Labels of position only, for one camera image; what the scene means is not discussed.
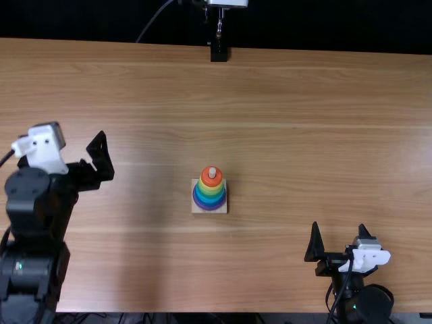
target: purple ring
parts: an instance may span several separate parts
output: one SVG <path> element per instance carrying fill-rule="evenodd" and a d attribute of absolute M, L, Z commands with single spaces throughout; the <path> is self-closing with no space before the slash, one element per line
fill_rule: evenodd
<path fill-rule="evenodd" d="M 200 201 L 198 200 L 198 198 L 196 197 L 195 188 L 193 190 L 192 197 L 194 198 L 194 202 L 195 202 L 196 206 L 200 207 L 201 209 L 204 209 L 205 211 L 214 211 L 215 209 L 222 207 L 223 204 L 225 204 L 225 201 L 227 200 L 227 196 L 225 195 L 225 197 L 223 198 L 223 200 L 219 204 L 212 206 L 212 207 L 205 206 L 205 205 L 201 204 Z"/>

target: wooden base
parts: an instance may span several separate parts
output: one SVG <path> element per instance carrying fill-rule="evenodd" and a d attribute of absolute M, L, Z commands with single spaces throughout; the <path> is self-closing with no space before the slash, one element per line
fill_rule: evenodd
<path fill-rule="evenodd" d="M 201 213 L 212 213 L 212 214 L 226 214 L 228 213 L 228 191 L 227 191 L 227 180 L 223 179 L 223 186 L 225 187 L 225 190 L 227 191 L 227 197 L 225 199 L 225 203 L 220 206 L 218 209 L 215 209 L 214 211 L 206 211 L 196 205 L 194 202 L 193 192 L 195 185 L 198 183 L 198 179 L 192 179 L 191 182 L 191 191 L 190 191 L 190 200 L 192 201 L 192 214 L 201 214 Z"/>

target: black background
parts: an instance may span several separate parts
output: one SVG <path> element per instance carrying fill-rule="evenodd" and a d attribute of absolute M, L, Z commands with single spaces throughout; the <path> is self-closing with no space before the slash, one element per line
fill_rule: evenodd
<path fill-rule="evenodd" d="M 0 36 L 134 42 L 165 0 L 0 0 Z M 142 43 L 204 45 L 202 8 L 175 0 Z M 432 0 L 249 0 L 232 47 L 432 53 Z"/>

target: white robot part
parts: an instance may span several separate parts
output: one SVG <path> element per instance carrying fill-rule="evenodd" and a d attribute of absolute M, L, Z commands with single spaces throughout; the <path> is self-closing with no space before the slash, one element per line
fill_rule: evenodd
<path fill-rule="evenodd" d="M 353 272 L 366 273 L 377 265 L 385 265 L 390 260 L 390 252 L 384 250 L 363 250 L 354 249 L 354 263 L 352 266 Z M 347 272 L 350 266 L 350 261 L 339 267 L 339 272 Z"/>
<path fill-rule="evenodd" d="M 208 5 L 220 7 L 247 7 L 248 0 L 207 0 Z"/>
<path fill-rule="evenodd" d="M 36 125 L 28 135 L 12 143 L 17 158 L 27 156 L 30 167 L 50 173 L 67 174 L 69 169 L 60 155 L 65 140 L 58 123 Z"/>

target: green ring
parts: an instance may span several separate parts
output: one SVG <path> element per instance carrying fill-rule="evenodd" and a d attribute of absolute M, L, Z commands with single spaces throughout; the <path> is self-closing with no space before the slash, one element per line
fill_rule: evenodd
<path fill-rule="evenodd" d="M 221 189 L 218 191 L 210 191 L 210 190 L 207 190 L 206 188 L 203 188 L 203 185 L 201 184 L 201 182 L 198 181 L 198 188 L 199 188 L 201 194 L 204 194 L 208 198 L 213 198 L 214 196 L 217 196 L 218 194 L 220 194 L 223 191 L 223 189 L 225 188 L 225 186 L 222 185 Z"/>

